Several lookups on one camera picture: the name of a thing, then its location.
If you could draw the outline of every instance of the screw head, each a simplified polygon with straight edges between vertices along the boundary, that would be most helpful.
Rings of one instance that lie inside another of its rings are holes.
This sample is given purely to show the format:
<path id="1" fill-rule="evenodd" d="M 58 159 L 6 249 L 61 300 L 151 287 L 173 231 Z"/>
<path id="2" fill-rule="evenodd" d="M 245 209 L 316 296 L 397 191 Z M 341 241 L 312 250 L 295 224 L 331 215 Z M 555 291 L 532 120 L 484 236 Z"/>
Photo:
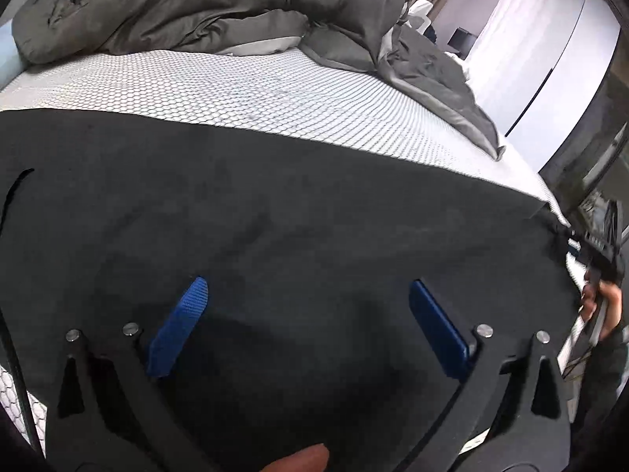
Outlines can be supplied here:
<path id="1" fill-rule="evenodd" d="M 122 333 L 125 334 L 125 336 L 131 337 L 137 334 L 139 329 L 140 326 L 137 323 L 127 323 L 122 327 Z"/>
<path id="2" fill-rule="evenodd" d="M 71 330 L 68 330 L 68 333 L 65 334 L 65 340 L 67 340 L 67 342 L 74 342 L 80 336 L 81 336 L 81 331 L 77 330 L 76 328 L 73 328 Z"/>
<path id="3" fill-rule="evenodd" d="M 550 342 L 550 336 L 548 332 L 545 332 L 544 330 L 540 330 L 535 334 L 535 336 L 537 337 L 537 340 L 542 344 L 548 344 Z"/>
<path id="4" fill-rule="evenodd" d="M 479 336 L 484 337 L 485 339 L 489 339 L 489 337 L 494 335 L 494 329 L 491 326 L 483 323 L 483 324 L 479 324 L 476 327 L 476 333 Z"/>

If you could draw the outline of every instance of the gray duvet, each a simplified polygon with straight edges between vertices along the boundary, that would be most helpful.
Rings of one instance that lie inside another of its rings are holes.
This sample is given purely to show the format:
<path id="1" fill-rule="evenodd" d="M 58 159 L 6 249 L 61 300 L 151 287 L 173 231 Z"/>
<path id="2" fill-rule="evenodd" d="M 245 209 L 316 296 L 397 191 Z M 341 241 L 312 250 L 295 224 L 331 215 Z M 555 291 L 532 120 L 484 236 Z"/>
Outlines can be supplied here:
<path id="1" fill-rule="evenodd" d="M 491 120 L 460 67 L 404 25 L 404 0 L 28 0 L 13 21 L 35 64 L 148 50 L 263 55 L 299 46 L 322 65 L 374 72 L 494 159 Z"/>

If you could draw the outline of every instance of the finger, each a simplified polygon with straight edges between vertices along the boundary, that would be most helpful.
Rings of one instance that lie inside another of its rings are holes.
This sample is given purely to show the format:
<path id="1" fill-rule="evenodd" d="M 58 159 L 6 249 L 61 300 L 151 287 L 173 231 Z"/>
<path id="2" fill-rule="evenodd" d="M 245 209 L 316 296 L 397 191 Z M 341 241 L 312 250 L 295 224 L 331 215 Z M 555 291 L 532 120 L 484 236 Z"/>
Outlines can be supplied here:
<path id="1" fill-rule="evenodd" d="M 579 315 L 581 316 L 581 319 L 583 319 L 583 321 L 587 323 L 592 318 L 592 315 L 595 311 L 596 304 L 594 303 L 594 301 L 592 299 L 584 299 L 583 307 L 581 308 Z"/>
<path id="2" fill-rule="evenodd" d="M 262 472 L 323 472 L 328 466 L 329 451 L 323 445 L 302 449 L 266 465 Z"/>
<path id="3" fill-rule="evenodd" d="M 586 284 L 585 286 L 583 286 L 583 290 L 581 291 L 581 298 L 592 300 L 596 298 L 596 289 L 592 284 Z"/>
<path id="4" fill-rule="evenodd" d="M 622 306 L 623 293 L 617 285 L 601 280 L 599 282 L 598 291 L 608 299 L 610 305 Z"/>

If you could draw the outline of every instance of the light blue pillow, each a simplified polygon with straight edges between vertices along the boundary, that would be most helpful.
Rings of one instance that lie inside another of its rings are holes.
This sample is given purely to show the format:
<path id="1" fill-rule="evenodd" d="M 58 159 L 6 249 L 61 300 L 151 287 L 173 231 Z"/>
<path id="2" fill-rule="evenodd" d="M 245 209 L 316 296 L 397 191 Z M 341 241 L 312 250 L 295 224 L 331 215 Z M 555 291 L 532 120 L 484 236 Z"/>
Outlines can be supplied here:
<path id="1" fill-rule="evenodd" d="M 11 34 L 11 23 L 0 26 L 0 90 L 26 70 L 26 61 L 21 58 Z"/>

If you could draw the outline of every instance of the white mattress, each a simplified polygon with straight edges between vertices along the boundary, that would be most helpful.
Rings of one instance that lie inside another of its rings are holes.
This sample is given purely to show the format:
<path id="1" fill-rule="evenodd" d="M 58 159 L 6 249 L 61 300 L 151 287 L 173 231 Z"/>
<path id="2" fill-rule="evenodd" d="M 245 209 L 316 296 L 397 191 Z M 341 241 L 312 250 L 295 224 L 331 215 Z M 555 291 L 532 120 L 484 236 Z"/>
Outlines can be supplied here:
<path id="1" fill-rule="evenodd" d="M 323 67 L 299 50 L 250 57 L 165 51 L 92 55 L 31 68 L 0 92 L 0 110 L 39 107 L 243 127 L 370 151 L 519 190 L 550 202 L 563 219 L 539 175 L 508 141 L 495 162 L 378 78 Z M 583 268 L 574 260 L 568 270 L 583 283 Z M 576 324 L 573 339 L 581 328 Z M 571 347 L 568 339 L 559 355 L 562 369 Z M 10 377 L 1 368 L 0 402 L 23 430 Z M 36 403 L 34 413 L 43 437 L 45 406 Z"/>

